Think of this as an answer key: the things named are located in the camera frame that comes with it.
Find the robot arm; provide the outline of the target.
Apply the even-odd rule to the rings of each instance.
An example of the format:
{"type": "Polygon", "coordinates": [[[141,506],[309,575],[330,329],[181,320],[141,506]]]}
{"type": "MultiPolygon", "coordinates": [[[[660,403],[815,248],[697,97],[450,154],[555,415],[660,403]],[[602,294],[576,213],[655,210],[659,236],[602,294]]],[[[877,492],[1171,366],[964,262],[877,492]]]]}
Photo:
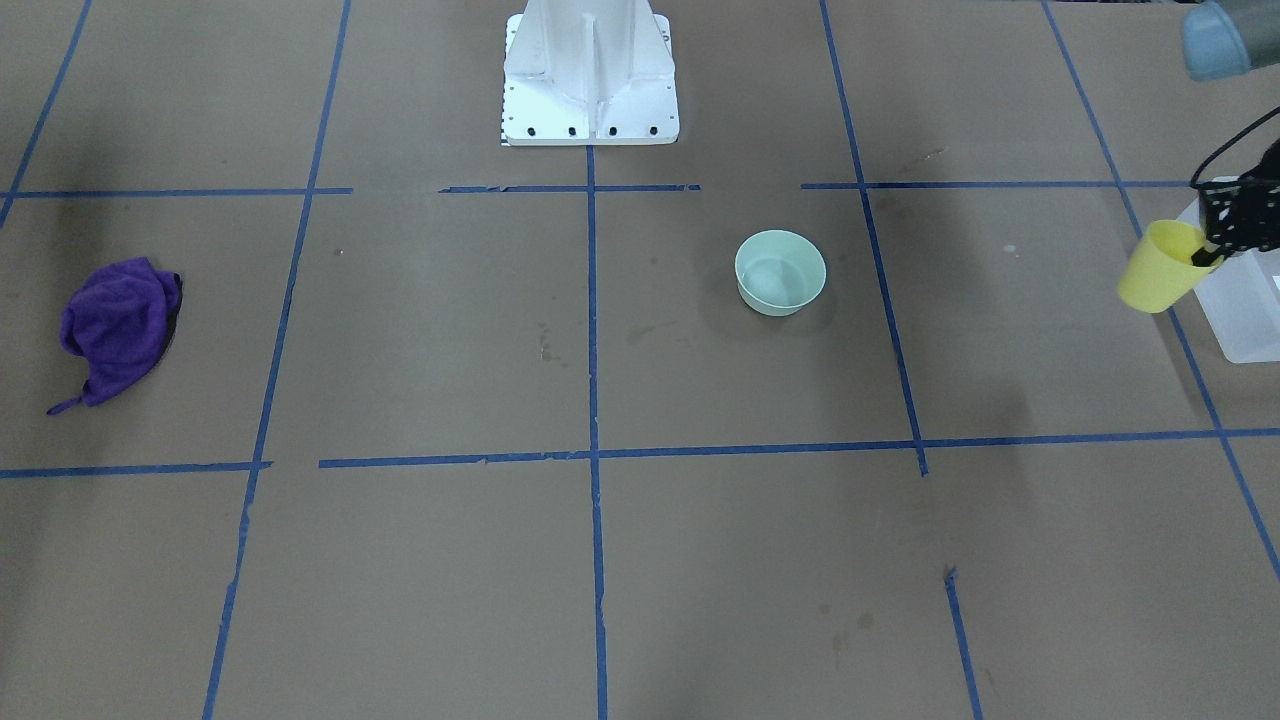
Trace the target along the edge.
{"type": "MultiPolygon", "coordinates": [[[[1276,1],[1203,1],[1181,22],[1181,47],[1188,76],[1198,82],[1247,74],[1279,60],[1276,1]]],[[[1279,142],[1272,142],[1251,169],[1234,179],[1206,179],[1204,172],[1229,149],[1272,119],[1266,111],[1215,149],[1194,170],[1204,245],[1190,256],[1193,266],[1211,268],[1249,251],[1277,250],[1279,142]]]]}

